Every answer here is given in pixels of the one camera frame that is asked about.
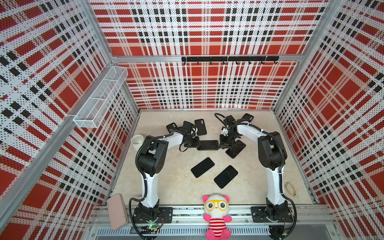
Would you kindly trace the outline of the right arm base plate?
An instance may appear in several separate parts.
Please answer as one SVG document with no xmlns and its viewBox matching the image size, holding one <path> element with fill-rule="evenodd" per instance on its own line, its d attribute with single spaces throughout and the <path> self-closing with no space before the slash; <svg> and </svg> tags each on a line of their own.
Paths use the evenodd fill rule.
<svg viewBox="0 0 384 240">
<path fill-rule="evenodd" d="M 294 218 L 286 207 L 251 207 L 254 223 L 293 223 Z"/>
</svg>

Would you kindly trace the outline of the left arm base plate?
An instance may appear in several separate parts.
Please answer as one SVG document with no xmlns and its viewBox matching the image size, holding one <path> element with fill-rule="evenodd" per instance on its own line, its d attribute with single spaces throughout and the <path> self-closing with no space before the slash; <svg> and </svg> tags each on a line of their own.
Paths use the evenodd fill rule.
<svg viewBox="0 0 384 240">
<path fill-rule="evenodd" d="M 155 209 L 149 209 L 146 207 L 135 208 L 134 211 L 134 223 L 136 224 L 150 224 L 150 223 L 171 223 L 173 219 L 172 207 L 159 207 Z"/>
</svg>

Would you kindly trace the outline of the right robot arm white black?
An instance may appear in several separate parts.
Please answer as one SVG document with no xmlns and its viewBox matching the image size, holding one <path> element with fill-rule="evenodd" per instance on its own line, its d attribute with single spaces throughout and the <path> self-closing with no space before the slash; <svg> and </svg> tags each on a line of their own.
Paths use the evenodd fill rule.
<svg viewBox="0 0 384 240">
<path fill-rule="evenodd" d="M 253 124 L 253 116 L 246 114 L 241 119 L 225 117 L 215 113 L 214 116 L 224 125 L 220 134 L 220 149 L 233 149 L 237 139 L 245 136 L 258 144 L 259 161 L 267 169 L 267 205 L 283 206 L 288 200 L 283 190 L 283 172 L 288 157 L 283 140 L 278 132 L 267 132 Z"/>
</svg>

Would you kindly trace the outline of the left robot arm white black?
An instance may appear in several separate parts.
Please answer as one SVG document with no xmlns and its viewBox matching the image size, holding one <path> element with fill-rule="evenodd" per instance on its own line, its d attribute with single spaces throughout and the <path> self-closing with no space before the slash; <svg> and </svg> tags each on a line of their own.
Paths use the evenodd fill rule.
<svg viewBox="0 0 384 240">
<path fill-rule="evenodd" d="M 198 148 L 198 131 L 202 129 L 185 121 L 181 127 L 169 129 L 167 135 L 145 138 L 135 158 L 143 182 L 142 198 L 138 200 L 142 206 L 152 210 L 159 205 L 158 176 L 165 165 L 167 151 L 182 146 L 187 149 Z"/>
</svg>

